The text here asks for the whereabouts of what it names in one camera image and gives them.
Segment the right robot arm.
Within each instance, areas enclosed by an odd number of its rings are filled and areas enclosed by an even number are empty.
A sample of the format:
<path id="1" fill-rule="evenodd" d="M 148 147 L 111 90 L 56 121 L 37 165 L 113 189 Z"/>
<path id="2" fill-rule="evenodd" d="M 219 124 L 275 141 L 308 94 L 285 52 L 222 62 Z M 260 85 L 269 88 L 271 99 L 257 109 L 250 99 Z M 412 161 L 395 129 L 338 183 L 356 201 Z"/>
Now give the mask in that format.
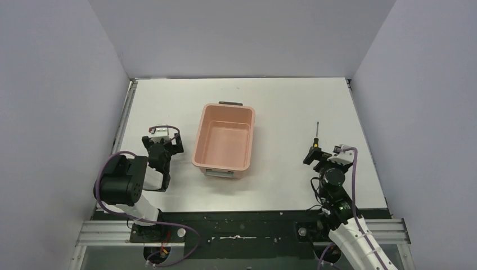
<path id="1" fill-rule="evenodd" d="M 328 153 L 317 141 L 305 156 L 304 164 L 317 162 L 318 186 L 312 188 L 325 215 L 323 227 L 354 269 L 396 269 L 356 206 L 357 159 L 355 147 L 337 145 Z"/>

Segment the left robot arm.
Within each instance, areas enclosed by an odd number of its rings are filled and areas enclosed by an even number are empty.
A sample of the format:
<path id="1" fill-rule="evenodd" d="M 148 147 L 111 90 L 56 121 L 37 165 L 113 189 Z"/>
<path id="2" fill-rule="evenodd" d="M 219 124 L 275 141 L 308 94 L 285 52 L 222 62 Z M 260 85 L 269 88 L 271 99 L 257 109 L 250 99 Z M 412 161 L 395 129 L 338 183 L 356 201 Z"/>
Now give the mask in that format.
<path id="1" fill-rule="evenodd" d="M 111 157 L 101 170 L 93 195 L 98 201 L 119 208 L 120 215 L 138 226 L 158 226 L 161 211 L 142 192 L 168 189 L 172 156 L 184 149 L 178 132 L 173 137 L 167 132 L 143 136 L 141 141 L 147 155 L 128 158 L 128 152 L 122 151 Z"/>

